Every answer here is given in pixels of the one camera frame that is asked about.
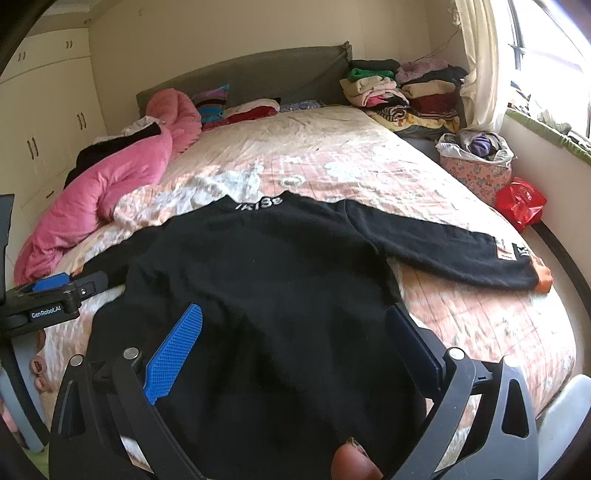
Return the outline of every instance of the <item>red clothing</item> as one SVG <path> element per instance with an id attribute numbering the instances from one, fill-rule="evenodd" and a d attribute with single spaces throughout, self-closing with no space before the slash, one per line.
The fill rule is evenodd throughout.
<path id="1" fill-rule="evenodd" d="M 421 113 L 450 112 L 456 107 L 457 93 L 427 95 L 409 100 L 410 105 Z"/>

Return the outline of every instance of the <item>white curtain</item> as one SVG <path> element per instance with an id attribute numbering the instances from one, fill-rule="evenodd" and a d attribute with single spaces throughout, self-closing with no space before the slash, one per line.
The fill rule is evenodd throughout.
<path id="1" fill-rule="evenodd" d="M 456 0 L 470 68 L 460 90 L 467 127 L 498 133 L 515 60 L 506 0 Z"/>

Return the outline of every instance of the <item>t-shirt sleeve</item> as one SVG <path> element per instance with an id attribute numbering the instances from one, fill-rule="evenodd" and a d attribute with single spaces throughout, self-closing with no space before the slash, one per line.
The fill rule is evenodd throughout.
<path id="1" fill-rule="evenodd" d="M 385 257 L 441 277 L 477 286 L 533 290 L 538 275 L 527 249 L 510 244 L 499 255 L 497 241 L 485 233 L 427 222 L 345 201 L 348 221 Z"/>

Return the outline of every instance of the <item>human hand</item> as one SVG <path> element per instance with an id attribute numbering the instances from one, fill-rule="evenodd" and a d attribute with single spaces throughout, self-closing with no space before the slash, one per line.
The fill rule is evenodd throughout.
<path id="1" fill-rule="evenodd" d="M 384 476 L 353 437 L 336 451 L 330 474 L 332 480 L 381 480 Z"/>

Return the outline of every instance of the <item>wardrobe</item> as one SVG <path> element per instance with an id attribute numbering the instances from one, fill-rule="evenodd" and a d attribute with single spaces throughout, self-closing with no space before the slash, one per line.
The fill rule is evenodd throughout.
<path id="1" fill-rule="evenodd" d="M 0 193 L 14 193 L 6 280 L 78 152 L 106 135 L 88 29 L 25 38 L 0 76 Z"/>

